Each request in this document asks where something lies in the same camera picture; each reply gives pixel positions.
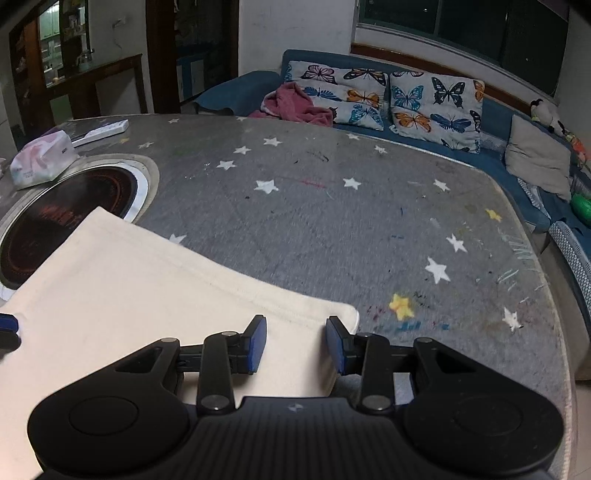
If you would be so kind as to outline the cream sweatshirt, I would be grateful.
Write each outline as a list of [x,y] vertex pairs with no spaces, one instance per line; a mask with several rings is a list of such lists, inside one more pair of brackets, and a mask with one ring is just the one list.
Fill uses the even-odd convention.
[[94,210],[2,306],[20,347],[1,363],[1,475],[40,473],[27,438],[33,408],[58,389],[164,337],[199,344],[267,321],[255,375],[235,394],[318,397],[335,384],[325,321],[356,331],[355,307],[240,274],[102,209]]

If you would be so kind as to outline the black round induction cooktop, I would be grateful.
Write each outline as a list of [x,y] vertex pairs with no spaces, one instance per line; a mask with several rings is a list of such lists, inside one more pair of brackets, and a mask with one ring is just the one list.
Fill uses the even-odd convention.
[[50,187],[1,236],[1,283],[18,289],[95,208],[124,217],[139,183],[129,170],[101,166]]

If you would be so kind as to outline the grey star tablecloth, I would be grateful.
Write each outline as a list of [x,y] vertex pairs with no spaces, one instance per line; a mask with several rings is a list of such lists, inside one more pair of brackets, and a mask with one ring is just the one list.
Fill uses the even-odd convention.
[[[390,341],[394,410],[356,410],[360,376],[335,371],[325,396],[235,394],[235,411],[198,413],[204,341],[164,337],[33,408],[34,478],[566,477],[560,320],[520,215],[485,172],[334,128],[223,116],[134,116],[125,141],[76,152],[44,186],[3,179],[1,236],[59,182],[127,169],[138,193],[116,217],[240,274],[355,307],[349,333]],[[233,375],[233,391],[250,376]]]

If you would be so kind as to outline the white pink tissue pack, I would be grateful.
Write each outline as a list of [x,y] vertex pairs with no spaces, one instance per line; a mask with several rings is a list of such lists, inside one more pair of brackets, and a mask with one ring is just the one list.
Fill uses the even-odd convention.
[[63,130],[41,136],[26,144],[12,160],[12,182],[17,190],[52,182],[78,158]]

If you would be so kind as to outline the white remote control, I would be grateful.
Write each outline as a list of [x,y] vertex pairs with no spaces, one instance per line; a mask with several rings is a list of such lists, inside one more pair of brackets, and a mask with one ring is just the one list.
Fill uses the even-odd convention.
[[127,119],[103,125],[87,132],[84,136],[73,140],[72,145],[74,148],[78,148],[89,143],[122,134],[128,129],[128,126],[129,121]]

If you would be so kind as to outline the blue corner sofa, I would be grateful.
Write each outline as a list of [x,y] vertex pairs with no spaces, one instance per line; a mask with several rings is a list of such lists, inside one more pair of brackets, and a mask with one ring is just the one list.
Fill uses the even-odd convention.
[[[387,63],[363,59],[356,56],[339,55],[307,50],[287,50],[283,53],[280,73],[273,71],[252,71],[238,78],[228,80],[204,91],[194,101],[196,112],[233,114],[246,117],[259,110],[263,97],[280,87],[284,82],[294,80],[290,64],[296,61],[327,64],[329,67],[346,70],[376,70],[384,74],[398,74],[403,68]],[[463,153],[452,150],[441,142],[427,142],[402,137],[390,130],[392,122],[385,122],[384,131],[370,130],[339,124],[342,130],[365,134],[415,146],[419,149],[450,157],[476,167],[494,178],[508,193],[526,223],[536,233],[547,232],[560,251],[559,264],[566,270],[566,281],[573,290],[583,315],[590,315],[590,228],[572,210],[571,204],[553,193],[535,186],[524,179],[510,174],[505,165],[505,147],[510,138],[510,125],[514,111],[501,103],[484,100],[484,120],[481,122],[480,152]]]

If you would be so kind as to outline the dark wooden sideboard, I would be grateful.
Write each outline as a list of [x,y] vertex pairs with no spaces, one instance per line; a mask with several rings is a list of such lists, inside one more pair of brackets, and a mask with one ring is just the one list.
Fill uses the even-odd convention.
[[141,53],[127,56],[66,77],[64,80],[46,87],[42,97],[47,101],[51,101],[58,97],[67,96],[74,119],[100,117],[102,113],[96,84],[126,71],[132,71],[140,113],[147,114],[148,106],[141,57]]

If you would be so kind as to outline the right butterfly pillow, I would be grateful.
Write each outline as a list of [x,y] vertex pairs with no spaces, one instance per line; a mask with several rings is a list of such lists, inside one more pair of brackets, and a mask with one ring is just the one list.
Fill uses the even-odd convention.
[[480,79],[394,72],[390,75],[391,130],[403,137],[478,154],[485,88]]

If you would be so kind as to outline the butterfly pillow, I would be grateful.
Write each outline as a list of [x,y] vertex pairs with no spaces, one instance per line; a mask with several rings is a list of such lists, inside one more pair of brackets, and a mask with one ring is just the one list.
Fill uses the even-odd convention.
[[337,68],[290,61],[284,81],[294,82],[315,107],[332,111],[335,124],[383,131],[388,75],[368,68]]
[[390,75],[391,130],[403,137],[478,154],[485,88],[480,79],[394,72]]

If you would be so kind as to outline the left butterfly pillow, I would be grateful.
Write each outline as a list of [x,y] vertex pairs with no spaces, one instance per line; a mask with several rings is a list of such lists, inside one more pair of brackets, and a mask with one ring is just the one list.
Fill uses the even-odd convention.
[[337,68],[290,61],[284,81],[294,82],[315,107],[332,111],[335,124],[383,131],[388,75],[368,68]]

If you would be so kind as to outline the grey plain cushion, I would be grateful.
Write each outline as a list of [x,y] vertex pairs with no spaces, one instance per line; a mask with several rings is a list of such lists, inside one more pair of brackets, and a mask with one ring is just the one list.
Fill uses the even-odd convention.
[[504,158],[511,175],[564,201],[571,200],[570,151],[518,115],[512,117]]

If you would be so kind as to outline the green round toy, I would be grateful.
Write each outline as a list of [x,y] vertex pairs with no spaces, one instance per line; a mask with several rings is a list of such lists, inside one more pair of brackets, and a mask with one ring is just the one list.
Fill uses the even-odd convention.
[[591,216],[591,201],[581,194],[575,193],[572,195],[570,206],[572,211],[578,216]]

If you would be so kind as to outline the pink crumpled garment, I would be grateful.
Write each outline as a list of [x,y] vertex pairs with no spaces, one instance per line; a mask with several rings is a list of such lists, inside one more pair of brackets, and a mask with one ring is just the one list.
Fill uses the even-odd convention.
[[328,108],[317,107],[297,83],[288,82],[264,96],[259,109],[249,118],[269,118],[332,127],[334,116]]

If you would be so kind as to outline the black white plush toy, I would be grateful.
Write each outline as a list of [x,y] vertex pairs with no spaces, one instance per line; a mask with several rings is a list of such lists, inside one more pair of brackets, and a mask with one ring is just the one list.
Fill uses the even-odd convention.
[[534,122],[546,127],[551,133],[564,135],[564,125],[557,112],[543,99],[538,98],[530,103],[530,114]]

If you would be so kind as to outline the dark window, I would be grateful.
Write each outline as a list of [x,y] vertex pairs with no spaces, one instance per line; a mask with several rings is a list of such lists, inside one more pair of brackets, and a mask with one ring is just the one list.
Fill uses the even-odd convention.
[[363,1],[360,20],[454,47],[554,95],[569,6],[522,0]]

